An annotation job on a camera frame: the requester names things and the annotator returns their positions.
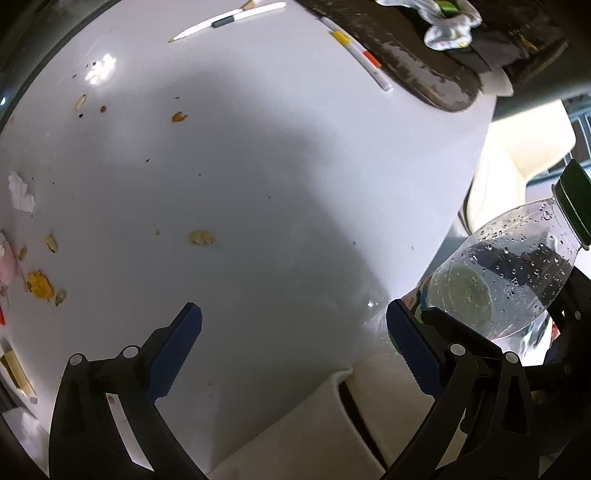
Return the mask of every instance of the dark bag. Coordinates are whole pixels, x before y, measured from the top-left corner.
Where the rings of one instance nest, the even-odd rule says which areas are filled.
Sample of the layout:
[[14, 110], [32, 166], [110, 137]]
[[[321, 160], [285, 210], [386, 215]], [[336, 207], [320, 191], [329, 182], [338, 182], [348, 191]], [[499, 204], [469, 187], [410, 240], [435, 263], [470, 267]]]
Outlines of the dark bag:
[[476, 73], [503, 68], [511, 83], [524, 83], [550, 65], [568, 46], [564, 32], [537, 0], [473, 0], [482, 25], [472, 43], [447, 50]]

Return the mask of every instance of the white table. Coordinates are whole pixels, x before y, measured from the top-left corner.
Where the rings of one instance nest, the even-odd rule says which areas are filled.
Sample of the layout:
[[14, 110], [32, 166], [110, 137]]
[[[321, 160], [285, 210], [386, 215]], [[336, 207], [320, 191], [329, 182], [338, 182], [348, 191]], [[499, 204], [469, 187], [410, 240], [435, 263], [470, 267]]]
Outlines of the white table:
[[[193, 301], [202, 334], [157, 405], [205, 471], [371, 347], [444, 238], [495, 103], [449, 114], [383, 92], [293, 1], [167, 43], [236, 6], [121, 1], [49, 62], [0, 137], [1, 227], [26, 244], [24, 271], [67, 291], [55, 307], [17, 280], [2, 301], [30, 408], [49, 429], [70, 355], [115, 356]], [[105, 54], [112, 77], [89, 85]], [[33, 217], [10, 206], [11, 170]], [[199, 229], [215, 243], [191, 245]]]

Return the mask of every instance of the marker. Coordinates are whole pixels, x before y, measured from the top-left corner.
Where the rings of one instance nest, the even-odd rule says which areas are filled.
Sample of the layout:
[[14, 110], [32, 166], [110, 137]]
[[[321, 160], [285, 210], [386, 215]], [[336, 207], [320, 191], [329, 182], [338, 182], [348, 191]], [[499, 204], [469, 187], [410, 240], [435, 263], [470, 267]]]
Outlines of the marker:
[[285, 6], [285, 2], [277, 2], [270, 5], [263, 5], [262, 7], [251, 8], [246, 11], [240, 11], [240, 13], [232, 14], [226, 18], [221, 18], [220, 20], [212, 22], [212, 27], [219, 28], [223, 25], [227, 25], [228, 23], [235, 22], [236, 20], [242, 20], [243, 18], [252, 17], [253, 15], [263, 14], [265, 12], [271, 12], [273, 10], [279, 10]]
[[355, 47], [361, 52], [363, 53], [363, 55], [365, 57], [367, 57], [367, 59], [374, 64], [374, 66], [377, 69], [382, 68], [382, 64], [379, 62], [379, 60], [374, 57], [371, 52], [369, 52], [361, 43], [359, 43], [355, 37], [353, 35], [351, 35], [350, 33], [348, 33], [347, 31], [343, 30], [342, 28], [340, 28], [335, 22], [333, 22], [330, 18], [328, 17], [322, 17], [320, 19], [320, 21], [326, 25], [329, 29], [331, 29], [333, 32], [336, 31], [340, 31], [341, 33], [343, 33], [346, 37], [348, 37], [351, 41], [351, 43], [353, 45], [355, 45]]
[[363, 55], [363, 52], [361, 52], [355, 46], [355, 44], [351, 42], [349, 37], [347, 37], [340, 30], [332, 32], [332, 36], [349, 51], [349, 53], [362, 65], [365, 70], [367, 70], [374, 80], [378, 82], [378, 85], [380, 85], [382, 90], [389, 92], [394, 88], [392, 87], [392, 83], [390, 83], [390, 79], [384, 75], [382, 70], [377, 68], [365, 55]]

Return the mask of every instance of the paper scrap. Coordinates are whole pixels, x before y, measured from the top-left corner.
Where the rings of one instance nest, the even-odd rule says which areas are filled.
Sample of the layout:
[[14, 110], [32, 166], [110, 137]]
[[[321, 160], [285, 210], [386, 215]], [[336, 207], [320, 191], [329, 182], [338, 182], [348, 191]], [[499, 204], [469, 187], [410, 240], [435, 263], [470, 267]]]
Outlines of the paper scrap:
[[195, 230], [189, 234], [189, 240], [193, 245], [211, 245], [213, 234], [207, 230]]
[[171, 120], [173, 122], [182, 122], [183, 120], [185, 120], [188, 117], [188, 115], [185, 115], [182, 112], [176, 112], [173, 117], [171, 118]]
[[57, 252], [57, 242], [56, 239], [53, 238], [53, 235], [46, 235], [45, 237], [45, 244], [47, 245], [47, 248], [52, 252], [52, 253], [56, 253]]
[[60, 305], [60, 303], [63, 303], [64, 300], [66, 299], [66, 292], [65, 291], [61, 291], [56, 295], [56, 307], [58, 307]]
[[27, 184], [23, 182], [21, 177], [13, 171], [10, 172], [8, 176], [8, 190], [11, 193], [12, 206], [16, 210], [32, 213], [35, 206], [35, 199], [33, 195], [27, 193], [27, 188]]
[[81, 110], [82, 106], [84, 105], [84, 102], [86, 101], [86, 94], [82, 95], [80, 98], [78, 98], [78, 100], [76, 101], [76, 110]]
[[49, 300], [53, 297], [53, 288], [41, 271], [38, 270], [29, 273], [29, 284], [31, 286], [31, 292], [38, 299]]

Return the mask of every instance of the plastic water bottle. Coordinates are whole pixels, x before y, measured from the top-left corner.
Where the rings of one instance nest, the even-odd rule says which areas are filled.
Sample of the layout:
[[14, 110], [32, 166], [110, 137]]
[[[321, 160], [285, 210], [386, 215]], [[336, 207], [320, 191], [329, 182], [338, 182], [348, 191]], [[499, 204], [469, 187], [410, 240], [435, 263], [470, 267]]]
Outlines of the plastic water bottle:
[[553, 193], [473, 233], [405, 304], [418, 318], [438, 307], [491, 340], [528, 326], [591, 244], [591, 180], [578, 163], [569, 163]]

